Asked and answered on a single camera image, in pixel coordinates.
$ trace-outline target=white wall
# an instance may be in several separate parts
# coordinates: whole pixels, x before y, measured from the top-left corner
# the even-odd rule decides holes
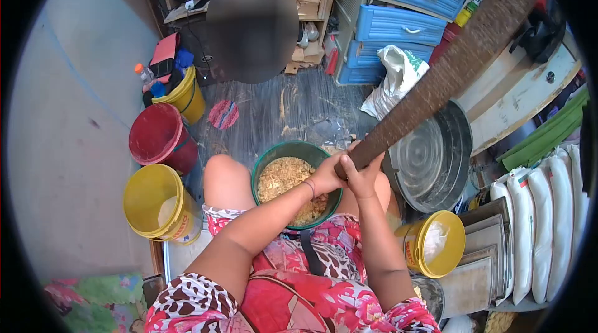
[[[142,108],[133,67],[158,39],[123,0],[48,0],[41,11],[8,122],[12,201],[38,277],[153,273],[122,195],[138,167],[128,147]]]

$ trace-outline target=yellow bucket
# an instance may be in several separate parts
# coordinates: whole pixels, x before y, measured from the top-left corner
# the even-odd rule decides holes
[[[423,243],[433,222],[448,228],[444,249],[427,264],[423,256]],[[400,226],[395,237],[402,239],[407,266],[424,276],[440,278],[451,272],[461,260],[465,250],[465,228],[461,219],[451,211],[440,210],[427,219]]]
[[[160,226],[162,203],[176,196],[175,209]],[[189,245],[202,232],[202,213],[183,187],[176,171],[167,165],[150,164],[131,176],[123,197],[124,215],[131,229],[154,241],[172,240]]]
[[[181,115],[189,121],[189,124],[195,124],[206,109],[206,102],[203,100],[199,83],[196,80],[195,66],[187,69],[181,83],[169,95],[152,98],[151,101],[152,103],[169,103],[175,106]]]

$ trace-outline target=green cloth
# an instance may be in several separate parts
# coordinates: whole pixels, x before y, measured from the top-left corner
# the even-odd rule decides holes
[[[525,165],[530,167],[543,158],[581,125],[582,106],[590,99],[587,88],[568,101],[555,116],[534,130],[531,135],[496,160],[502,162],[507,171]]]
[[[142,332],[143,283],[140,273],[52,279],[44,291],[72,332]]]

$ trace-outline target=blue cloth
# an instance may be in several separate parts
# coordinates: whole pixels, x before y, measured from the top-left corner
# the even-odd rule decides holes
[[[195,55],[183,47],[179,48],[179,51],[176,52],[175,68],[181,71],[183,77],[185,77],[184,69],[189,68],[193,64],[194,58]]]
[[[154,97],[163,97],[166,94],[166,88],[164,88],[164,84],[160,81],[156,81],[151,88],[149,89]]]

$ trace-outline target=dark vinyl floor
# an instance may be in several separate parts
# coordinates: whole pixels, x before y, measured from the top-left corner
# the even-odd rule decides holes
[[[228,154],[251,169],[271,146],[304,140],[307,127],[328,117],[344,119],[349,133],[363,139],[377,123],[359,110],[371,90],[372,87],[364,86],[336,86],[321,67],[300,69],[296,75],[280,74],[257,85],[229,81],[203,87],[206,111],[191,127],[199,160],[183,179],[187,189],[197,202],[203,202],[203,169],[210,157]],[[221,100],[234,101],[239,107],[239,119],[223,130],[214,128],[207,120],[213,105]]]

